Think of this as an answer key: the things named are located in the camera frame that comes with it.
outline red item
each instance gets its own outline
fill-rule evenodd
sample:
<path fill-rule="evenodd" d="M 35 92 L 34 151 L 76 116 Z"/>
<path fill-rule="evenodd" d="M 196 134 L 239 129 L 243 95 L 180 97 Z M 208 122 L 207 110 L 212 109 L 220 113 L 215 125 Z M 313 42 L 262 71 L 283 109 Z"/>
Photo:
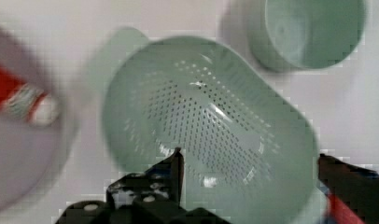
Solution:
<path fill-rule="evenodd" d="M 46 94 L 0 66 L 0 111 L 29 120 Z"/>
<path fill-rule="evenodd" d="M 365 224 L 344 202 L 336 195 L 329 194 L 330 215 L 338 224 Z"/>

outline plastic bowl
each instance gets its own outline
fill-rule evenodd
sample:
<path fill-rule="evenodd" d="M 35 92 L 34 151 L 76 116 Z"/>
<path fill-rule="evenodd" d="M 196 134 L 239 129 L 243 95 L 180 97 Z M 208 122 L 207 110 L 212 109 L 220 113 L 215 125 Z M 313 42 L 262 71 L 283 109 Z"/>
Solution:
<path fill-rule="evenodd" d="M 75 120 L 49 70 L 19 41 L 19 36 L 28 34 L 4 14 L 0 21 L 4 22 L 0 22 L 0 64 L 51 92 L 63 106 L 60 118 L 47 128 L 0 114 L 0 216 L 13 217 L 38 201 L 54 183 L 65 163 Z"/>
<path fill-rule="evenodd" d="M 246 10 L 253 55 L 280 72 L 343 61 L 361 39 L 366 16 L 363 0 L 248 0 Z"/>

